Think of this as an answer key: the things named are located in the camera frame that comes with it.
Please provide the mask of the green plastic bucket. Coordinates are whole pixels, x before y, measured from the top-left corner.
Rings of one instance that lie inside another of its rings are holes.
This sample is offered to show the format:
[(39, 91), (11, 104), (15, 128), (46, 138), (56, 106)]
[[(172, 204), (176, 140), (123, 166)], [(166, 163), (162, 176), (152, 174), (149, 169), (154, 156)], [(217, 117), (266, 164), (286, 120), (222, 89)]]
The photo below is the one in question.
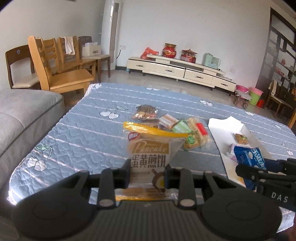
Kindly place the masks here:
[(251, 100), (249, 101), (249, 103), (252, 106), (256, 106), (258, 101), (260, 100), (260, 97), (262, 94), (263, 94), (263, 91), (256, 89), (254, 87), (250, 87), (249, 88), (249, 95), (251, 97)]

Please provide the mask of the red label rice cracker packet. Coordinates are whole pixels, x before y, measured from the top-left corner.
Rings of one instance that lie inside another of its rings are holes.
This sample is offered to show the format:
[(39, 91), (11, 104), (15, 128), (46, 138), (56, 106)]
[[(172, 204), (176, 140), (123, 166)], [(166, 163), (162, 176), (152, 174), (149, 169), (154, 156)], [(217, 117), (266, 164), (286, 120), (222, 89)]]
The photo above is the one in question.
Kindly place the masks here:
[(210, 143), (212, 142), (212, 139), (210, 138), (206, 128), (201, 123), (199, 118), (197, 117), (191, 117), (186, 120), (186, 123), (188, 124), (189, 128), (192, 130), (191, 133), (194, 133), (200, 143), (200, 148), (206, 148)]

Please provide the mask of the yellow pancake snack bag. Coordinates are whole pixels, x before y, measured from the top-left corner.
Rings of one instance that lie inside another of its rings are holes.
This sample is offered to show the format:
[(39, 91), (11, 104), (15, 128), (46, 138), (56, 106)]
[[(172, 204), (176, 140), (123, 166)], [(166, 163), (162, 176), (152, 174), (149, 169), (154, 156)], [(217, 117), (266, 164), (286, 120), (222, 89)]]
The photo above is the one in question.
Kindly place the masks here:
[(126, 121), (127, 152), (130, 159), (130, 183), (115, 192), (117, 201), (164, 200), (170, 196), (165, 188), (164, 171), (188, 137), (148, 125)]

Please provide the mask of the purple snack packet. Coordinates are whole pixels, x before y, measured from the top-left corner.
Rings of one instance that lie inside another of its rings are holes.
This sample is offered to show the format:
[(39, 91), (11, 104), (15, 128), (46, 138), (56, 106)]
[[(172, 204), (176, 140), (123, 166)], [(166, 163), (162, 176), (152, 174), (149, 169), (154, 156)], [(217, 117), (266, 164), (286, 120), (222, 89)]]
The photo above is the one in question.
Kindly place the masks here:
[(236, 156), (235, 156), (235, 153), (234, 153), (234, 148), (235, 147), (240, 147), (240, 145), (235, 145), (235, 144), (231, 144), (226, 152), (226, 156), (231, 159), (232, 161), (234, 162), (237, 162), (237, 159), (236, 159)]

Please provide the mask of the mint green appliance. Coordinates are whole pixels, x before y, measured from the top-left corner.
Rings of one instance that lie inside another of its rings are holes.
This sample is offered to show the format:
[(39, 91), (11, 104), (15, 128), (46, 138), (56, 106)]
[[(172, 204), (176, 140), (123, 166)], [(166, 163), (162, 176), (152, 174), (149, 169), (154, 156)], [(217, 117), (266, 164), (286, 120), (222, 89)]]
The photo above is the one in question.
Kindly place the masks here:
[(219, 69), (221, 60), (217, 57), (214, 57), (210, 53), (205, 53), (203, 57), (203, 65), (213, 68), (213, 69)]

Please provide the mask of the clear bag of cookies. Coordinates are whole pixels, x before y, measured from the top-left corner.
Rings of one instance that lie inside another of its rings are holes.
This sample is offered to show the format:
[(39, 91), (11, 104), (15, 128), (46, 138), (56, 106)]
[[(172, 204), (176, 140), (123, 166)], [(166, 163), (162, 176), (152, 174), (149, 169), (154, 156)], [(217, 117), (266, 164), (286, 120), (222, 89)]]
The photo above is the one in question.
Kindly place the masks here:
[(142, 104), (136, 107), (135, 112), (132, 114), (131, 118), (133, 120), (148, 121), (156, 120), (158, 109), (154, 106), (148, 104)]

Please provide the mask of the white standing air conditioner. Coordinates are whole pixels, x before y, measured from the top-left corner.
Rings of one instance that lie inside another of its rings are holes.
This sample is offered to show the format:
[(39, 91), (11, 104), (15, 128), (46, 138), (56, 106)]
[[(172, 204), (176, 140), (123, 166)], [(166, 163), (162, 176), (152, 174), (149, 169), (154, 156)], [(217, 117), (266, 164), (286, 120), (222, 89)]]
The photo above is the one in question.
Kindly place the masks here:
[(110, 56), (110, 68), (116, 67), (117, 56), (119, 54), (119, 29), (123, 1), (105, 1), (102, 32), (101, 32), (101, 53)]

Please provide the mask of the cream tv cabinet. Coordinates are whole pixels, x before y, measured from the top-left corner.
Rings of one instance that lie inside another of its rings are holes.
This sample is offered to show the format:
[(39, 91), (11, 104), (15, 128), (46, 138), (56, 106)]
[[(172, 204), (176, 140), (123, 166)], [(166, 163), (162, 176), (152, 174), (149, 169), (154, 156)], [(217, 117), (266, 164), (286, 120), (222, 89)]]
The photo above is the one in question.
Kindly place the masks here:
[(221, 70), (159, 55), (148, 54), (147, 57), (147, 59), (130, 57), (127, 69), (139, 70), (144, 75), (152, 74), (191, 82), (211, 89), (220, 88), (230, 93), (236, 90), (236, 83), (225, 77), (225, 73)]

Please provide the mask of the green wafer packet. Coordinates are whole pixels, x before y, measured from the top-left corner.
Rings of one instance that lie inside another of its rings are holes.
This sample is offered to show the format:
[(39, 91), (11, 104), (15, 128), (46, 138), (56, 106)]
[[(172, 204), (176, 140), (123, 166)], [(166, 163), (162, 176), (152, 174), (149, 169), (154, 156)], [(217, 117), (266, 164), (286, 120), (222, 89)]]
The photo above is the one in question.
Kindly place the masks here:
[(191, 133), (192, 130), (189, 128), (188, 124), (184, 121), (181, 120), (177, 124), (174, 125), (172, 128), (172, 131), (174, 133)]

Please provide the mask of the small wooden stool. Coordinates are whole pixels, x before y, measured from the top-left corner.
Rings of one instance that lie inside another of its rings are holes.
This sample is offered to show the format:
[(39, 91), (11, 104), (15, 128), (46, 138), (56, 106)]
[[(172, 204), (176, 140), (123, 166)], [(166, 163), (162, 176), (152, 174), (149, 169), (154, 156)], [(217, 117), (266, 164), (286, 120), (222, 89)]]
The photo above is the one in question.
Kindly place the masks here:
[(241, 92), (240, 90), (235, 91), (235, 106), (241, 105), (243, 109), (246, 109), (250, 101), (251, 96), (248, 93)]

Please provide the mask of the brown cushioned chair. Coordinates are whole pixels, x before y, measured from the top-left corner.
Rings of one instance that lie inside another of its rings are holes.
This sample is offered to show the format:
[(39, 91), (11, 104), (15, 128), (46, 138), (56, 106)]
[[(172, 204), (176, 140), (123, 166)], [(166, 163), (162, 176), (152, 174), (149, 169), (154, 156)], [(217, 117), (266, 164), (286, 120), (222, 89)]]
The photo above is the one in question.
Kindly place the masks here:
[(28, 45), (6, 51), (5, 59), (11, 89), (40, 89)]

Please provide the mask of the green label biscuit packet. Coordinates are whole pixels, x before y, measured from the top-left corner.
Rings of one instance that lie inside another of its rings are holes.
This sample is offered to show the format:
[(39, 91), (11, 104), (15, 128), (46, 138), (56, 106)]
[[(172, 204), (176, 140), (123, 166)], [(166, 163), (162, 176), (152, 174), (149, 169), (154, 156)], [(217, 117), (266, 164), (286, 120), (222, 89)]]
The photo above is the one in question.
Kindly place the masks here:
[(200, 143), (197, 136), (194, 133), (188, 134), (188, 137), (183, 144), (184, 150), (188, 151), (188, 150), (197, 148), (199, 146), (200, 146)]

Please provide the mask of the orange striped wafer packet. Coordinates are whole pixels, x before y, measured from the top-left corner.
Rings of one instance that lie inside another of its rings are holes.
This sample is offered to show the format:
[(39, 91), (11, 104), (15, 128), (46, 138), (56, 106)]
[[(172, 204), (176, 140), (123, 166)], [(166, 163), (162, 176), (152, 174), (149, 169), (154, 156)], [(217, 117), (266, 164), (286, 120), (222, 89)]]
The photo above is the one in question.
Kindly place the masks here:
[(159, 124), (167, 129), (171, 129), (179, 122), (179, 120), (170, 114), (165, 114), (159, 118)]

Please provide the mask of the blue snack bag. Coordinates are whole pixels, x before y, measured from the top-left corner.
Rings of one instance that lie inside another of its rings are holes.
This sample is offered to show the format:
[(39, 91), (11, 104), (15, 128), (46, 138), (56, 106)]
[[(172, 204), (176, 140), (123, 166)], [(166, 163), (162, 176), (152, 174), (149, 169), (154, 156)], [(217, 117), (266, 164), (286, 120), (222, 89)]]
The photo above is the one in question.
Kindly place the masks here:
[(265, 160), (260, 152), (258, 147), (250, 148), (250, 147), (234, 147), (234, 155), (236, 157), (238, 165), (236, 166), (236, 174), (241, 176), (237, 172), (237, 168), (240, 166), (253, 167), (257, 169), (266, 170)]

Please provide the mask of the white towel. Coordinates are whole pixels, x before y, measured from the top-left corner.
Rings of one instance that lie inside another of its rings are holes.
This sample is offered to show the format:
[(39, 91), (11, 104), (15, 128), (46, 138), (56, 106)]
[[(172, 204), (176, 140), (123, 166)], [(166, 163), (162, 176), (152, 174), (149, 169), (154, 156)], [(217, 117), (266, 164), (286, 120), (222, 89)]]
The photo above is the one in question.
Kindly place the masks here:
[(75, 55), (75, 48), (74, 48), (74, 41), (73, 37), (68, 36), (68, 37), (63, 37), (64, 43), (65, 43), (65, 51), (67, 55)]

